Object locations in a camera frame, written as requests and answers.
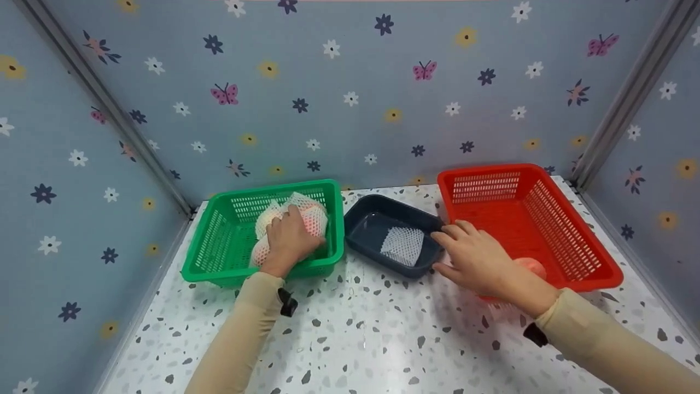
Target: hand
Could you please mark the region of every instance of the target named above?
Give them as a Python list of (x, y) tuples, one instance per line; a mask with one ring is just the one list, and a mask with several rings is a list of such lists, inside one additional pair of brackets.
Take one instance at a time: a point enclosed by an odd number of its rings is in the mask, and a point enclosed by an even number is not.
[(274, 218), (267, 225), (269, 255), (260, 267), (261, 272), (284, 278), (299, 261), (311, 254), (326, 240), (314, 237), (304, 226), (296, 205), (289, 205), (282, 219)]

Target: wall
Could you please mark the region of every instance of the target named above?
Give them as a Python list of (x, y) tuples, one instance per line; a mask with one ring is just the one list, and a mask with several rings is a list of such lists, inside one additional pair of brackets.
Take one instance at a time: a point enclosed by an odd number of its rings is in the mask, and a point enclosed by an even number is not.
[[(320, 177), (434, 182), (478, 163), (568, 175), (665, 7), (287, 1), (50, 6), (194, 201)], [(619, 40), (587, 56), (599, 35)], [(212, 95), (226, 83), (237, 104)]]
[(685, 37), (589, 195), (700, 335), (700, 20)]
[(0, 392), (89, 393), (184, 219), (11, 1), (0, 36)]

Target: basket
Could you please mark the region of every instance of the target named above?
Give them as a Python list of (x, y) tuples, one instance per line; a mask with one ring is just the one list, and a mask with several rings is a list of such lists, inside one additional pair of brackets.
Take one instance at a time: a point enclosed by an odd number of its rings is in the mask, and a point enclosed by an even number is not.
[(615, 260), (542, 168), (461, 168), (441, 172), (437, 182), (451, 223), (485, 230), (513, 259), (537, 259), (553, 286), (590, 292), (622, 283)]
[(340, 187), (332, 179), (220, 193), (209, 200), (187, 252), (182, 277), (221, 287), (239, 287), (258, 268), (250, 267), (256, 220), (270, 201), (282, 204), (294, 191), (323, 204), (328, 213), (325, 245), (297, 264), (287, 279), (325, 276), (343, 255), (345, 235)]

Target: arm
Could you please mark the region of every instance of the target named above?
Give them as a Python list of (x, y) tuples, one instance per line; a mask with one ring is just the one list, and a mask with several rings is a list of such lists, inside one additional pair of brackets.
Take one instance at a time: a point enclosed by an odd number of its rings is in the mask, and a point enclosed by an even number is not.
[(630, 333), (571, 290), (559, 291), (515, 264), (500, 243), (471, 223), (457, 221), (432, 237), (453, 266), (435, 264), (443, 276), (510, 302), (535, 323), (569, 360), (623, 394), (700, 393), (700, 376)]
[(246, 280), (233, 312), (199, 362), (185, 394), (242, 394), (260, 350), (280, 314), (277, 290), (289, 271), (323, 242), (307, 233), (299, 209), (290, 205), (282, 220), (267, 226), (269, 255), (260, 272)]

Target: table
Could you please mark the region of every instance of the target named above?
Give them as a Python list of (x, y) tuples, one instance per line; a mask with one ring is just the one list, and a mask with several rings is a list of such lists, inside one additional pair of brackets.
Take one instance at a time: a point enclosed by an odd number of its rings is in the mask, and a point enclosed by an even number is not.
[[(619, 262), (623, 284), (584, 296), (632, 332), (700, 372), (700, 355), (674, 326), (624, 256), (561, 177), (555, 182)], [(343, 192), (347, 211), (379, 193), (442, 213), (437, 185)], [(237, 290), (180, 276), (202, 209), (193, 220), (105, 393), (182, 393), (228, 316)], [(288, 284), (299, 301), (277, 321), (248, 386), (256, 394), (614, 393), (551, 346), (522, 336), (518, 311), (493, 314), (439, 274), (408, 281), (351, 250), (327, 278)]]

